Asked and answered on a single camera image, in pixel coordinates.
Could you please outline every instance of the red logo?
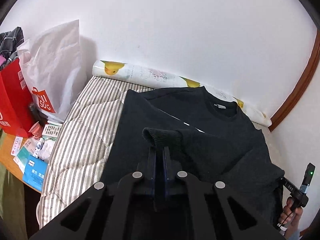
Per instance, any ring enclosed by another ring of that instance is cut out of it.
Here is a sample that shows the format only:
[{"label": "red logo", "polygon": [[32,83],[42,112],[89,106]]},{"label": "red logo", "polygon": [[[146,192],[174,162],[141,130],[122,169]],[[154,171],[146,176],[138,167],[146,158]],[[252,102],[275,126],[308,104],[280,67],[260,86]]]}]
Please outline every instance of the red logo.
[{"label": "red logo", "polygon": [[38,91],[37,88],[33,87],[32,89],[32,93],[35,94],[38,99],[39,99],[39,107],[45,111],[48,111],[50,113],[55,113],[51,102],[48,98],[47,93],[45,92],[45,90],[42,91]]}]

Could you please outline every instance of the striped bedding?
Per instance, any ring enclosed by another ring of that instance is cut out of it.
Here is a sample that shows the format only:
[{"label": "striped bedding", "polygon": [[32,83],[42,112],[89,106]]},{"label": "striped bedding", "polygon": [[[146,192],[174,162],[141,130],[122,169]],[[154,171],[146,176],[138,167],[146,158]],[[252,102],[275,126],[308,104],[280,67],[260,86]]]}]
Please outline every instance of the striped bedding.
[{"label": "striped bedding", "polygon": [[93,76],[81,92],[51,154],[40,198],[40,228],[99,181],[128,89],[151,90]]}]

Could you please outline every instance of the crew neckline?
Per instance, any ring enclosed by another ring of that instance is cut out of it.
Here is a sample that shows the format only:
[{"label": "crew neckline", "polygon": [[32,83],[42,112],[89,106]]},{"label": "crew neckline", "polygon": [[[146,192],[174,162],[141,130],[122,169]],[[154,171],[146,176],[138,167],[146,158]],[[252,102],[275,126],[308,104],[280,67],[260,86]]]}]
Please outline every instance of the crew neckline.
[{"label": "crew neckline", "polygon": [[[214,115],[215,117],[219,118],[219,119],[222,119],[224,121],[232,121],[234,120],[235,118],[237,118],[240,114],[239,112],[239,106],[236,102],[228,102],[228,101],[223,101],[219,98],[216,98],[214,95],[210,94],[204,86],[200,87],[201,89],[201,92],[202,92],[202,95],[203,95],[203,98],[204,98],[204,102],[205,102],[205,105],[208,109],[208,111]],[[216,106],[214,105],[222,105],[222,106],[225,106],[227,109],[230,109],[230,110],[234,110],[235,111],[235,114],[232,115],[232,116],[227,116],[227,115],[224,115],[220,112],[217,111],[217,108]]]}]

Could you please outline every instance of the black sweatshirt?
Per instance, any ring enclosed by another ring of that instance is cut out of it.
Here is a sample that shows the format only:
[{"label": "black sweatshirt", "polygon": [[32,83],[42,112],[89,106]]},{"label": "black sweatshirt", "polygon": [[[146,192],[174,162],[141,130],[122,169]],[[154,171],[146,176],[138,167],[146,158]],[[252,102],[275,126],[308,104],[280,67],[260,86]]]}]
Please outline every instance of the black sweatshirt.
[{"label": "black sweatshirt", "polygon": [[271,163],[262,132],[235,102],[219,100],[204,87],[129,90],[101,181],[119,181],[148,157],[145,127],[151,128],[144,133],[149,142],[170,144],[172,159],[185,171],[202,181],[226,182],[271,223],[280,215],[281,197],[274,190],[284,171]]}]

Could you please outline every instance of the wooden table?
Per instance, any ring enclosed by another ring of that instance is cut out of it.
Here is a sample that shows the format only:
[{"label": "wooden table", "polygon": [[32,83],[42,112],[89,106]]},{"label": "wooden table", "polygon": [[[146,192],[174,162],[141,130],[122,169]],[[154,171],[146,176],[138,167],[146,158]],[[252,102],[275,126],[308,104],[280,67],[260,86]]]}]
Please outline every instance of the wooden table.
[{"label": "wooden table", "polygon": [[[14,135],[7,134],[4,138],[4,141],[0,147],[0,162],[7,168],[9,172],[11,172],[16,178],[21,180],[24,184],[28,185],[22,180],[23,173],[20,170],[19,166],[13,161],[14,156],[11,155],[11,149],[16,137]],[[41,193],[34,187],[31,187],[35,191]]]}]

